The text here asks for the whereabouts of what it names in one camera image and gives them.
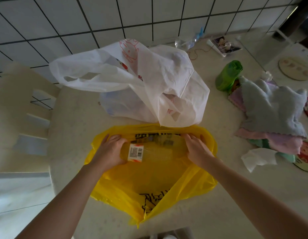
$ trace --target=tile wall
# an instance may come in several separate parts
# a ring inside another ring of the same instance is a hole
[[[57,83],[48,64],[124,38],[145,45],[198,32],[278,28],[300,0],[0,0],[0,73],[16,60]]]

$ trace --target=forearm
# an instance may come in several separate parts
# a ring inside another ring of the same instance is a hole
[[[71,238],[102,171],[85,165],[64,189],[27,225],[16,239]]]
[[[219,181],[264,238],[308,238],[306,220],[220,160],[205,159],[202,167]]]

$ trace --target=person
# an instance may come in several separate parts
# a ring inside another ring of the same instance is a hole
[[[120,135],[101,142],[92,161],[24,228],[16,239],[70,239],[76,229],[88,198],[102,174],[124,164],[120,149],[127,142]],[[308,221],[276,200],[270,194],[213,156],[204,142],[192,134],[182,134],[188,147],[188,158],[210,173],[266,239],[308,238]]]

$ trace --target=crumpled white paper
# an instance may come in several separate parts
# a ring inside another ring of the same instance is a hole
[[[256,148],[249,150],[241,159],[249,172],[252,172],[257,165],[275,164],[277,165],[275,153],[277,151],[268,148]]]

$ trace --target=label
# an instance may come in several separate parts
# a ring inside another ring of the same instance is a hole
[[[128,151],[128,161],[142,162],[143,158],[143,145],[130,144],[130,149]]]

